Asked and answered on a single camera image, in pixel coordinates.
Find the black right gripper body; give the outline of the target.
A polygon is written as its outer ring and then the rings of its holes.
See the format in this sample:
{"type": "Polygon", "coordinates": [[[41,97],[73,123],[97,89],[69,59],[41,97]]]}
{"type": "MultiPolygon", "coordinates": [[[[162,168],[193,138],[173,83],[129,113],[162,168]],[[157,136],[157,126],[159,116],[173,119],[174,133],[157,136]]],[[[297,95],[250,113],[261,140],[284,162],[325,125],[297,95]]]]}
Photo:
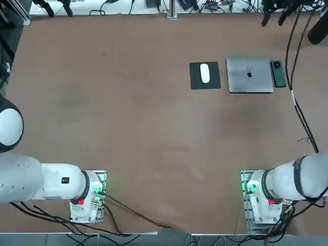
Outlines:
{"type": "Polygon", "coordinates": [[[292,9],[293,11],[301,5],[299,0],[263,0],[262,6],[264,12],[275,12],[277,10],[292,9]]]}

